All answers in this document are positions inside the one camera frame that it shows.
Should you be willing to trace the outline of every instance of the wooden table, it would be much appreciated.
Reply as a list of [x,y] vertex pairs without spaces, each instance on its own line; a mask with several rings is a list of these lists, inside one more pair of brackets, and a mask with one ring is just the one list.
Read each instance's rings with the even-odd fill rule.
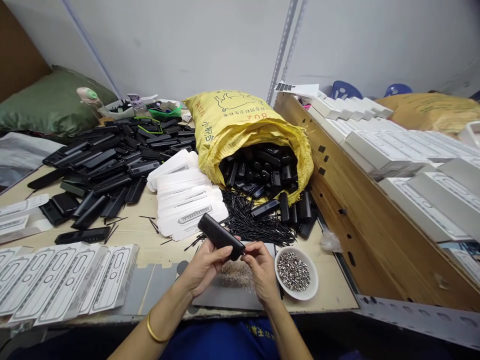
[[[0,196],[0,207],[23,201],[32,192],[32,190],[27,187],[27,184],[52,170],[53,168],[51,167],[42,166],[10,188]],[[37,191],[31,196],[45,193],[53,196],[63,192],[64,191],[60,189],[60,182],[58,181],[49,187]],[[109,246],[128,245],[132,243],[138,244],[140,250],[137,257],[137,266],[140,268],[146,267],[148,264],[161,264],[163,268],[170,268],[172,264],[179,263],[183,260],[190,261],[197,248],[194,247],[184,251],[184,249],[195,239],[195,236],[179,242],[171,241],[160,246],[161,243],[169,240],[169,238],[157,234],[148,219],[139,217],[146,216],[156,218],[157,204],[156,193],[152,193],[145,188],[138,204],[128,205],[120,211],[118,214],[119,217],[128,218],[118,223],[118,229],[113,233],[107,243]],[[54,245],[54,240],[59,234],[75,231],[70,228],[71,225],[72,221],[68,221],[61,226],[54,227],[51,230],[37,235],[2,244],[0,245],[0,248],[30,246],[38,249],[52,246]],[[91,228],[102,226],[104,226],[103,219],[97,219]],[[294,244],[295,247],[299,247],[307,252],[315,263],[318,272],[319,287],[315,297],[309,301],[297,301],[290,298],[288,295],[285,295],[283,301],[288,311],[292,314],[338,312],[359,308],[337,258],[331,252],[321,249],[321,238],[322,230],[317,222],[308,240],[303,240],[299,237],[298,242]],[[184,319],[204,319],[214,317],[228,318],[252,316],[252,314],[255,314],[255,312],[252,313],[251,311],[233,311],[217,308],[206,309],[202,307],[196,313],[185,313]],[[68,324],[109,325],[114,323],[134,323],[141,320],[141,318],[143,317],[113,315],[109,314],[108,311],[105,311],[94,315],[80,316],[69,321]],[[5,326],[7,320],[8,318],[0,319],[0,327]]]

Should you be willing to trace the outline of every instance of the hand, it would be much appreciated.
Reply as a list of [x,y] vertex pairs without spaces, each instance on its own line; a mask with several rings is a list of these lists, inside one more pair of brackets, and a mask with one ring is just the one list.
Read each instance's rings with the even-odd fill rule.
[[245,245],[245,256],[242,260],[248,264],[253,274],[255,291],[262,305],[280,299],[275,275],[274,259],[262,241],[254,241]]
[[232,246],[217,249],[209,238],[205,239],[178,279],[185,283],[193,298],[203,293],[210,285],[223,264],[229,260],[232,250]]

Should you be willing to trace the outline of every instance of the plastic bag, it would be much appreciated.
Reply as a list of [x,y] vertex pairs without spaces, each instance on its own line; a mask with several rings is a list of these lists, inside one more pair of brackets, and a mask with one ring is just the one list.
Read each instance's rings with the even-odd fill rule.
[[202,92],[183,101],[195,122],[201,171],[225,186],[219,165],[238,149],[258,143],[290,146],[298,160],[298,190],[288,195],[296,202],[314,170],[305,130],[286,122],[261,98],[241,91]]
[[375,100],[392,109],[395,123],[410,130],[434,130],[456,137],[466,124],[480,119],[475,101],[440,93],[410,93]]

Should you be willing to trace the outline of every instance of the bracelet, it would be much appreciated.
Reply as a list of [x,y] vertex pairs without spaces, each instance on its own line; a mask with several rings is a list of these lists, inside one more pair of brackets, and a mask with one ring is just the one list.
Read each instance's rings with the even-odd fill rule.
[[154,334],[154,332],[152,330],[152,327],[150,326],[150,313],[151,312],[152,312],[152,310],[150,310],[148,312],[148,315],[146,316],[146,329],[148,330],[148,333],[150,334],[150,337],[153,339],[153,341],[155,341],[158,344],[166,343],[167,341],[170,340],[171,336],[166,340],[161,340]]

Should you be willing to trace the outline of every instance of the wooden board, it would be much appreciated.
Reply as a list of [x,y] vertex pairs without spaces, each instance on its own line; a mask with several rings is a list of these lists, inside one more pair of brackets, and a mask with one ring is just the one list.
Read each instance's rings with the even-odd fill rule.
[[[312,193],[362,294],[480,311],[480,286],[382,192],[289,94],[275,110],[306,129]],[[346,209],[340,214],[339,209]]]
[[[20,181],[7,192],[0,196],[0,208],[23,201],[32,190],[27,187],[31,181],[53,171],[52,167],[42,166],[37,171]],[[49,194],[50,196],[61,194],[64,191],[60,189],[60,181],[37,191],[31,196]],[[137,266],[146,267],[148,264],[160,264],[162,268],[170,268],[172,264],[178,264],[181,261],[191,261],[197,250],[197,246],[190,247],[185,251],[196,238],[196,235],[183,241],[170,241],[164,245],[162,243],[170,240],[155,232],[154,228],[146,218],[139,216],[153,217],[157,216],[157,194],[145,188],[138,204],[128,205],[120,210],[118,216],[125,218],[118,222],[118,229],[108,240],[108,246],[120,246],[128,244],[138,244],[140,250],[137,257]],[[11,248],[15,246],[31,246],[36,249],[54,245],[54,240],[59,234],[75,231],[70,228],[72,221],[54,227],[48,231],[24,237],[15,241],[4,243],[0,248]],[[104,226],[103,220],[98,219],[90,228],[98,228]],[[309,301],[297,301],[285,296],[283,302],[292,314],[305,313],[323,313],[338,312],[358,309],[359,306],[352,293],[352,290],[344,277],[342,269],[337,262],[335,256],[329,252],[322,250],[320,241],[322,239],[322,229],[320,225],[315,224],[308,240],[301,238],[293,246],[299,247],[306,252],[315,264],[318,273],[319,286],[316,295]],[[225,310],[218,308],[201,308],[198,312],[187,312],[184,319],[204,319],[218,317],[238,317],[252,316],[251,311]],[[138,322],[140,317],[132,318],[132,316],[112,315],[108,312],[100,312],[93,315],[80,316],[72,321],[69,325],[105,325],[121,322]],[[0,328],[5,326],[8,318],[0,319]]]

